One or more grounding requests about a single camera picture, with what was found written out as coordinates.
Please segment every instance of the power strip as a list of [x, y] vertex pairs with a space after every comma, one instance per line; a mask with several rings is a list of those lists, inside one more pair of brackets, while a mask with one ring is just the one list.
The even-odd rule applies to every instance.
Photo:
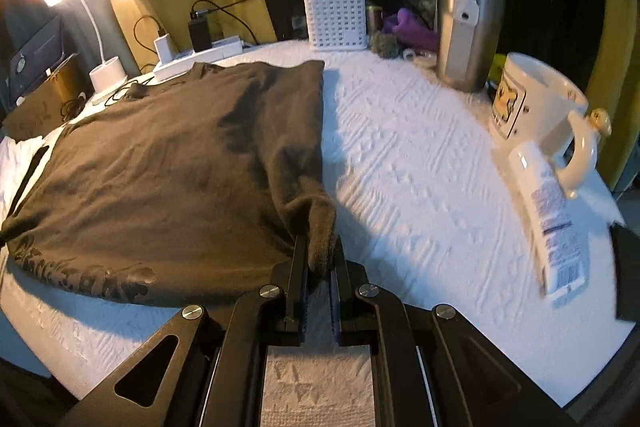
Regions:
[[240, 37], [233, 36], [221, 41], [216, 41], [208, 50], [194, 52], [189, 50], [176, 55], [174, 60], [167, 64], [158, 62], [154, 68], [154, 75], [158, 82], [167, 80], [173, 76], [183, 74], [191, 69], [196, 62], [212, 63], [223, 58], [234, 57], [242, 53], [242, 41]]

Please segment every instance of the dark t-shirt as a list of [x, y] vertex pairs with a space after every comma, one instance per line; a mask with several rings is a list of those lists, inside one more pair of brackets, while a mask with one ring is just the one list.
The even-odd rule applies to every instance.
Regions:
[[65, 290], [159, 306], [228, 303], [309, 239], [328, 269], [322, 62], [196, 64], [135, 85], [62, 132], [2, 225], [23, 270]]

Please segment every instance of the bed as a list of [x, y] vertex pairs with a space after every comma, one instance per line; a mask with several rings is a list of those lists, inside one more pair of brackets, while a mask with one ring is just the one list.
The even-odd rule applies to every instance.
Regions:
[[[607, 227], [622, 216], [602, 180], [592, 172], [572, 202], [583, 225], [588, 284], [551, 305], [540, 295], [524, 205], [486, 129], [487, 97], [447, 89], [411, 62], [370, 52], [316, 53], [307, 42], [263, 46], [219, 63], [293, 66], [313, 58], [325, 61], [324, 183], [337, 202], [348, 259], [406, 303], [452, 304], [567, 404], [633, 328], [614, 318]], [[41, 143], [29, 140], [0, 156], [5, 199]], [[0, 308], [78, 398], [176, 311], [65, 293], [11, 263]], [[308, 322], [303, 347], [270, 349], [262, 424], [373, 425], [368, 350], [335, 346], [326, 285], [310, 299]]]

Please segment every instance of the mug handle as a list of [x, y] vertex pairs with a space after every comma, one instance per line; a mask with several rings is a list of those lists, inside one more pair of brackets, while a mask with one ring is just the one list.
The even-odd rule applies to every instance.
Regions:
[[611, 134], [611, 121], [604, 109], [595, 109], [586, 118], [572, 110], [567, 120], [575, 137], [574, 157], [564, 169], [556, 170], [556, 176], [566, 197], [573, 199], [577, 196], [576, 190], [596, 166], [598, 142], [600, 136]]

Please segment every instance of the purple object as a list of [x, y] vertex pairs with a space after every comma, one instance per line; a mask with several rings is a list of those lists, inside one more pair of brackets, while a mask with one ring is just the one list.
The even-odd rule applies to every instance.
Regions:
[[424, 26], [407, 8], [401, 8], [398, 15], [387, 17], [382, 31], [393, 33], [402, 44], [414, 50], [438, 50], [438, 34]]

